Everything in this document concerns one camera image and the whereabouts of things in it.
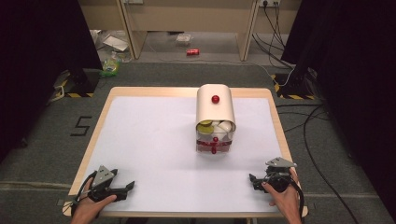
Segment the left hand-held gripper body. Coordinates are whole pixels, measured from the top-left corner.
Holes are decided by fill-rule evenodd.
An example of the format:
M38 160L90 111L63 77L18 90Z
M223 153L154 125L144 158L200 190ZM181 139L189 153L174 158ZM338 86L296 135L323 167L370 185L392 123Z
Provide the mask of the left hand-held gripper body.
M88 192L88 197L94 202L100 202L110 195L116 195L117 199L120 200L120 194L110 187L115 176L111 176L109 171L104 165L100 165L95 173Z

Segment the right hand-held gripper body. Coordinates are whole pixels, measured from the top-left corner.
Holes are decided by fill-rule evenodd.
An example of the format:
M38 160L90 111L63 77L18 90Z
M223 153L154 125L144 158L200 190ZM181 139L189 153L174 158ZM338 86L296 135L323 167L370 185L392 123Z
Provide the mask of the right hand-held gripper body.
M283 192L292 181L290 168L297 164L277 157L265 163L267 165L264 182L270 184L277 192Z

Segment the clear drawer with red knob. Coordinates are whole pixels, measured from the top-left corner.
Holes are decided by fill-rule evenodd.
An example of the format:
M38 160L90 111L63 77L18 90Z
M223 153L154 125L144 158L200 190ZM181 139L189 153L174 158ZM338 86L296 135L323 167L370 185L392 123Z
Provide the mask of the clear drawer with red knob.
M235 125L234 125L234 131L230 132L228 134L220 135L220 134L215 134L215 135L200 135L196 132L197 139L201 141L206 141L206 142L225 142L225 141L231 141L233 140L233 134L235 132Z
M229 152L231 145L225 147L206 147L196 144L196 150L202 153L210 153L210 154L220 154Z

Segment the person's right hand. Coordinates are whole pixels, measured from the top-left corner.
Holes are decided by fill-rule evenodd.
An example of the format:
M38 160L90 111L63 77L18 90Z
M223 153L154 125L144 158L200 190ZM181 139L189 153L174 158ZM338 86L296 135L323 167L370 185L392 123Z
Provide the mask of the person's right hand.
M278 211L289 224L303 224L300 215L300 201L298 191L289 185L283 192L277 192L270 184L262 182L262 187L271 195L270 206L276 206Z

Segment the person's left hand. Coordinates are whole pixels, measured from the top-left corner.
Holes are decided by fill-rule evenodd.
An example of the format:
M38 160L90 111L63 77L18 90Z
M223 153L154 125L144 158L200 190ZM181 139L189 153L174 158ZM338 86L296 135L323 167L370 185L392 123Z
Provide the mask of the person's left hand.
M91 200L88 197L87 191L90 189L92 181L93 178L91 177L84 186L70 224L91 224L95 220L96 216L107 205L113 203L117 199L116 195L110 195L100 202L95 202Z

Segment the pile of red coffee capsules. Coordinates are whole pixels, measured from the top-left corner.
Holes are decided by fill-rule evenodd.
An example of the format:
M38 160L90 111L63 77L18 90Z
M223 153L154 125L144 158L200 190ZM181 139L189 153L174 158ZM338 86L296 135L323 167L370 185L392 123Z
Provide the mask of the pile of red coffee capsules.
M226 142L204 142L204 141L196 141L197 145L206 146L206 147L225 147L232 144L233 141Z

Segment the black stand base striped tape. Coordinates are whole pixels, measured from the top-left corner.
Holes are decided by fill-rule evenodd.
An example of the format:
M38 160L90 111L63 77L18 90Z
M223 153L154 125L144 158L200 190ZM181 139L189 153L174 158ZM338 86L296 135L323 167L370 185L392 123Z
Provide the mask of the black stand base striped tape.
M314 100L314 93L305 76L294 77L291 74L271 75L276 96L283 99Z
M93 97L98 82L98 71L87 70L81 76L68 74L62 82L64 95L71 98Z

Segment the green plastic bag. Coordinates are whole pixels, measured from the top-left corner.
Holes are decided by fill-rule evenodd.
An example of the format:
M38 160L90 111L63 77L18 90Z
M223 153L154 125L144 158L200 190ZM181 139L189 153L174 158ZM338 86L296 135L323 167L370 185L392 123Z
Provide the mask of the green plastic bag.
M102 77L114 77L119 73L120 61L109 58L105 59L103 63L103 69L100 71Z

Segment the white plastic bags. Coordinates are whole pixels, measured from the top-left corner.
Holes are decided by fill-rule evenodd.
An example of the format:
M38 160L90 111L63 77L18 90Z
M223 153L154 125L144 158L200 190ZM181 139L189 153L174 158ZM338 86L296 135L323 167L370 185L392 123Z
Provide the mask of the white plastic bags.
M115 51L125 51L129 47L127 41L120 38L117 32L90 30L90 34L97 49L111 47Z

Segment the black curtain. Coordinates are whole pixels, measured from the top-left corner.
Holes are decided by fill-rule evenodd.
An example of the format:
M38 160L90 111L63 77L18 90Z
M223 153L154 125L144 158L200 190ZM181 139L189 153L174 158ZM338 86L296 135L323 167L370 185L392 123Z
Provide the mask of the black curtain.
M302 0L283 60L310 67L396 221L396 0Z
M101 63L78 0L0 0L0 161L29 133L63 71Z

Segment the clear plastic container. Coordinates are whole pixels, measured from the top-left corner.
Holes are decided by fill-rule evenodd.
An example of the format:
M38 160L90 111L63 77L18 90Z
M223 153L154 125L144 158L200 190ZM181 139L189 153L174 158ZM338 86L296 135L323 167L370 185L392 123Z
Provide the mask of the clear plastic container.
M176 39L178 46L188 46L192 41L192 36L189 34L179 34Z

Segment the beige desk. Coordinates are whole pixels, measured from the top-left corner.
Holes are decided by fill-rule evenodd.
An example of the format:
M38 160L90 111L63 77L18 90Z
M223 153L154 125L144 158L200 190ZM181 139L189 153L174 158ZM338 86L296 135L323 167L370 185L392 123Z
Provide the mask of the beige desk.
M151 31L233 33L248 58L259 0L118 0L130 49L138 59Z

